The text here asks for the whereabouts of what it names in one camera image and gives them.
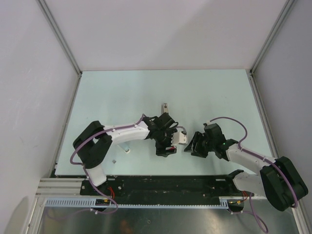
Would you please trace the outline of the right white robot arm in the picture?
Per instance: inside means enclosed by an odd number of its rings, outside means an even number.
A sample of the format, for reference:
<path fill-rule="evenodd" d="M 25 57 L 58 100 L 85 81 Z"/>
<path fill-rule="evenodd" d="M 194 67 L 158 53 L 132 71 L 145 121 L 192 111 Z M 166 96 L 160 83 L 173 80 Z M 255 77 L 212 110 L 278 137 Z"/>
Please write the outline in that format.
<path fill-rule="evenodd" d="M 185 152 L 206 158 L 214 153 L 219 159 L 239 164 L 251 172 L 235 170 L 227 178 L 225 191 L 237 195 L 246 191 L 265 197 L 279 211 L 296 208 L 309 190 L 287 157 L 273 158 L 244 148 L 234 139 L 226 139 L 218 124 L 205 124 L 204 132 L 195 132 Z"/>

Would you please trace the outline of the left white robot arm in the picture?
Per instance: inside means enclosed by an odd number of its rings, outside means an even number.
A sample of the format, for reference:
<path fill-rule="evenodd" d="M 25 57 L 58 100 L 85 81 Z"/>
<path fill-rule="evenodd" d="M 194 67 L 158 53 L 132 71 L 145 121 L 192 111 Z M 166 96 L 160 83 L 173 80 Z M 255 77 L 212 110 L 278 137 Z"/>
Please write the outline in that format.
<path fill-rule="evenodd" d="M 98 120 L 91 122 L 73 142 L 74 152 L 70 163 L 81 165 L 91 182 L 91 190 L 97 195 L 104 194 L 108 189 L 107 176 L 102 168 L 110 147 L 133 140 L 155 141 L 156 155 L 167 157 L 176 153 L 173 136 L 177 133 L 178 122 L 168 113 L 160 116 L 147 117 L 128 125 L 107 128 Z"/>

